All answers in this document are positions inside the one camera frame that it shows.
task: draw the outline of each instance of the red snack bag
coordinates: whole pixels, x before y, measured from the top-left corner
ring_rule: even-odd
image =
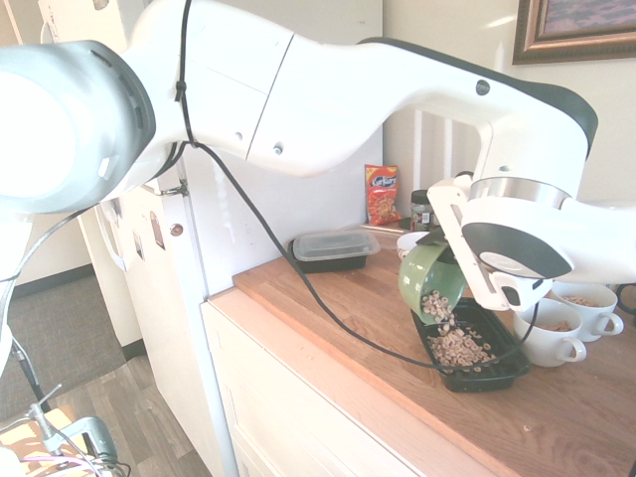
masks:
[[[369,224],[380,226],[401,219],[396,210],[398,166],[365,166]]]

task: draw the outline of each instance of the green cup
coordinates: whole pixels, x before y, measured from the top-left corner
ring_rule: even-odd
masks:
[[[422,323],[435,323],[435,316],[422,312],[421,300],[434,290],[455,307],[466,289],[466,278],[454,260],[448,244],[418,245],[399,267],[399,293]]]

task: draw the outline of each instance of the white mug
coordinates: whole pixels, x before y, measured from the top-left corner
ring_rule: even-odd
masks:
[[[573,296],[583,298],[596,306],[585,306],[566,300],[567,297]],[[601,336],[617,335],[623,331],[623,320],[612,313],[618,298],[606,286],[556,281],[553,284],[552,297],[573,308],[582,318],[583,326],[578,334],[580,341],[596,341]],[[612,328],[607,330],[610,322]]]
[[[410,232],[398,238],[396,245],[399,259],[404,260],[408,253],[417,246],[417,241],[427,235],[428,232]]]
[[[535,307],[515,313],[515,336],[522,339],[533,320]],[[566,322],[569,331],[550,331],[540,326],[554,326]],[[542,298],[535,327],[522,345],[522,350],[531,363],[537,366],[553,368],[565,362],[583,361],[587,356],[585,345],[576,338],[583,320],[572,308],[558,301]]]

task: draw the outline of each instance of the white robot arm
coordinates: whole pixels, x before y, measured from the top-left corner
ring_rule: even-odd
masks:
[[[96,42],[0,49],[0,235],[16,238],[0,276],[31,215],[117,197],[188,140],[175,101],[183,6],[155,0],[121,56]],[[388,39],[315,43],[212,0],[193,2],[187,40],[194,136],[256,166],[328,170],[408,105],[474,124],[474,176],[430,198],[483,306],[527,308],[552,279],[636,280],[633,215],[574,199],[597,119],[572,91]]]

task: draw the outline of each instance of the framed painting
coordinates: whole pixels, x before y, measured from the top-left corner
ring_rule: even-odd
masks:
[[[636,57],[636,0],[521,0],[513,65]]]

